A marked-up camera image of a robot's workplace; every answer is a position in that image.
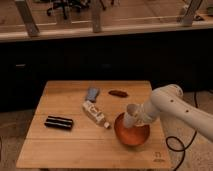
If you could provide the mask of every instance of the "floor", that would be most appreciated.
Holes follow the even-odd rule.
[[[194,105],[193,93],[185,93],[184,100]],[[200,109],[213,113],[213,94],[207,91],[198,92],[197,100]],[[15,164],[24,138],[27,134],[30,122],[33,118],[33,114],[33,109],[0,113],[0,136],[2,137],[3,141],[0,171],[25,171],[23,169],[16,169]],[[170,135],[178,136],[185,144],[188,144],[193,135],[193,129],[189,128],[182,121],[175,119],[168,114],[162,114],[161,120],[166,137]],[[170,151],[170,156],[172,165],[175,167],[180,160],[181,154]],[[179,170],[213,170],[212,143],[198,134],[192,146],[187,150],[185,161]]]
[[[68,19],[64,20],[62,9],[53,10],[51,16],[46,11],[52,3],[35,3],[27,0],[35,23],[40,30],[60,28],[89,28],[91,27],[91,11],[67,8]],[[103,0],[107,9],[101,11],[102,26],[137,25],[176,23],[179,13],[185,4],[183,0],[115,0],[115,5],[110,5],[110,0]],[[24,31],[25,27],[13,0],[0,1],[0,33]]]

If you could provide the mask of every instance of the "black cable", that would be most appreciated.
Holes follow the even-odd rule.
[[[194,92],[194,103],[195,103],[195,107],[198,108],[198,103],[197,103],[197,92]],[[197,135],[197,131],[194,132],[194,134],[193,134],[193,136],[192,136],[192,138],[191,138],[191,140],[190,140],[190,142],[188,143],[187,146],[185,146],[184,143],[183,143],[178,137],[169,136],[169,137],[166,138],[166,145],[167,145],[167,147],[168,147],[171,151],[174,151],[174,152],[182,152],[182,153],[183,153],[183,154],[182,154],[182,157],[181,157],[181,160],[180,160],[180,162],[178,163],[178,165],[174,168],[174,171],[176,171],[176,170],[182,165],[182,163],[183,163],[183,161],[184,161],[184,159],[185,159],[185,156],[186,156],[186,149],[188,149],[188,148],[192,145],[192,143],[193,143],[193,141],[194,141],[196,135]],[[171,140],[171,139],[176,140],[176,141],[181,145],[181,149],[175,149],[175,148],[171,147],[171,146],[169,145],[169,140]]]
[[[213,94],[213,90],[211,90],[211,89],[210,89],[210,90],[208,90],[208,92],[209,92],[209,93],[211,93],[211,94]]]

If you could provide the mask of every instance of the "gray object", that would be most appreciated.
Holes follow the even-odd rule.
[[[88,93],[85,100],[89,100],[91,102],[96,102],[96,97],[98,96],[100,90],[98,88],[90,87],[88,89]]]
[[[28,35],[30,37],[38,36],[39,29],[35,24],[35,21],[32,17],[30,8],[28,7],[26,0],[15,0],[15,4],[24,21]]]

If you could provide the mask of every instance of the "wooden table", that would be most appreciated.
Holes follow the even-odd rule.
[[[96,106],[106,114],[112,128],[96,125],[82,110],[88,87],[97,87],[100,94]],[[128,98],[108,94],[118,89]],[[122,145],[116,138],[113,123],[129,103],[143,103],[151,86],[148,81],[49,81],[35,112],[26,140],[17,161],[18,168],[104,168],[141,169],[170,168],[160,119],[150,125],[145,144]],[[47,128],[48,115],[72,118],[71,131]]]

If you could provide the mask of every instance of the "railing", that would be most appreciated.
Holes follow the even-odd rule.
[[[78,1],[81,4],[77,4],[77,1],[2,0],[0,2],[0,14],[2,14],[2,19],[0,17],[0,41],[213,27],[213,18],[211,19],[211,15],[206,13],[208,0],[191,0],[189,2],[182,0]],[[7,5],[10,9],[9,12],[3,10]]]

